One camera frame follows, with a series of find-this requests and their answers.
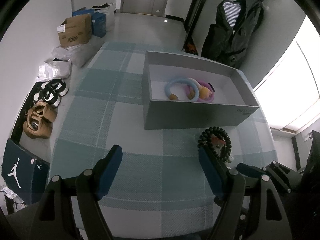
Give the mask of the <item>black white hair clip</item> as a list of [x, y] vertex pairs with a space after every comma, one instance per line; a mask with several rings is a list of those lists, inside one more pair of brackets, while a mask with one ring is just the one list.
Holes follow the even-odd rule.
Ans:
[[212, 84], [211, 83], [208, 83], [208, 85], [211, 87], [211, 89], [212, 89], [212, 91], [213, 91], [213, 93], [215, 92], [215, 89], [214, 89], [214, 87], [212, 86]]

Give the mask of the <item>small orange figurine clip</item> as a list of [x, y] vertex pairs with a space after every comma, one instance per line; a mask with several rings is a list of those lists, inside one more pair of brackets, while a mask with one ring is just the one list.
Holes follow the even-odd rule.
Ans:
[[226, 142], [215, 135], [212, 135], [211, 142], [213, 150], [218, 156], [220, 156], [222, 148], [226, 145]]

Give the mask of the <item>dark blue Jordan box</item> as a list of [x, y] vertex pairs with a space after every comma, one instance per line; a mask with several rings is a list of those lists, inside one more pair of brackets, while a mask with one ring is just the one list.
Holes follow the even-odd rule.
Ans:
[[6, 185], [27, 205], [39, 202], [47, 185], [50, 163], [37, 157], [10, 138], [2, 164]]

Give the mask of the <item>brown shoes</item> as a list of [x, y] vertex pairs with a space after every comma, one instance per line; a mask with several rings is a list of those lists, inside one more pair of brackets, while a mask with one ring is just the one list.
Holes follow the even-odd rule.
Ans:
[[39, 101], [27, 112], [23, 131], [31, 139], [49, 139], [56, 116], [56, 111], [49, 104]]

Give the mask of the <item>black white sneakers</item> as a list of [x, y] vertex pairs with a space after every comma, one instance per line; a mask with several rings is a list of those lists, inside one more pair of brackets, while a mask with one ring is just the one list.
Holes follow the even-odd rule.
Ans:
[[63, 79], [54, 79], [44, 82], [40, 91], [33, 96], [33, 102], [42, 101], [52, 108], [57, 108], [61, 102], [61, 98], [65, 96], [69, 88]]

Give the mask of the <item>grey open cardboard box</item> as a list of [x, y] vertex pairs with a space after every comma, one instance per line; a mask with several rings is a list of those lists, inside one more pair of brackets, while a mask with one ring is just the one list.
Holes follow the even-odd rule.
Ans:
[[145, 129], [236, 126], [259, 109], [241, 71], [191, 55], [147, 51], [142, 92]]

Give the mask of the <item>white plastic bag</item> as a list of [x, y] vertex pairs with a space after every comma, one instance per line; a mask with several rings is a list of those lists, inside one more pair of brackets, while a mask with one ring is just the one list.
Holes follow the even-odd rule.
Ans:
[[36, 82], [47, 82], [55, 79], [66, 79], [71, 74], [71, 60], [47, 61], [38, 67]]

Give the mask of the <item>clear plastic bag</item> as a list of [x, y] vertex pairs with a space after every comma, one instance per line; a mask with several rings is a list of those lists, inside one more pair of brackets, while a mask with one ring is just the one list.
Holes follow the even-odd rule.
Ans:
[[51, 54], [58, 60], [71, 60], [74, 66], [80, 68], [99, 51], [102, 45], [103, 41], [101, 40], [91, 40], [86, 44], [66, 48], [56, 47], [52, 50]]

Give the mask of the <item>black hanging jacket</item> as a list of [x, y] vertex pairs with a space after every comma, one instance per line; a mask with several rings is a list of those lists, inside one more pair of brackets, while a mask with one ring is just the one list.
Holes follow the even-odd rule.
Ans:
[[224, 0], [217, 6], [201, 56], [233, 68], [240, 68], [252, 34], [264, 17], [264, 0]]

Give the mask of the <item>brown cardboard box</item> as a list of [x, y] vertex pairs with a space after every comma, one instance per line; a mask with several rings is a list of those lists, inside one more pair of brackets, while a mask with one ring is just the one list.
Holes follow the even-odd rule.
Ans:
[[92, 36], [91, 14], [66, 18], [57, 27], [57, 33], [61, 47], [88, 43]]

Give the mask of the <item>blue shoe box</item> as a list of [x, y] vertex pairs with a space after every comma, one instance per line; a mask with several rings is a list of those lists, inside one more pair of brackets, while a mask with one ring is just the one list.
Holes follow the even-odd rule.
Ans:
[[97, 37], [104, 37], [106, 35], [106, 16], [103, 13], [95, 11], [94, 9], [80, 9], [72, 12], [72, 16], [90, 14], [92, 34]]

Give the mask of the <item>white bag with clothes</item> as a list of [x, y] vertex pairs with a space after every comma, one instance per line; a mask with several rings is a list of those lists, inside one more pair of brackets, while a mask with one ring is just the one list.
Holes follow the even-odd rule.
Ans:
[[105, 14], [106, 17], [106, 31], [112, 31], [115, 25], [115, 10], [116, 4], [115, 3], [105, 3], [103, 5], [94, 5], [92, 9], [95, 12], [99, 12]]

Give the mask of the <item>black tripod stand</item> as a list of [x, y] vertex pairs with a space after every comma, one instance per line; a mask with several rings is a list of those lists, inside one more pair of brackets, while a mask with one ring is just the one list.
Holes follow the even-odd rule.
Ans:
[[187, 13], [187, 17], [183, 24], [184, 29], [186, 31], [186, 37], [185, 37], [184, 45], [182, 47], [183, 52], [193, 54], [193, 55], [198, 55], [198, 51], [193, 41], [192, 35], [205, 3], [206, 3], [206, 0], [192, 0], [191, 2], [189, 11]]

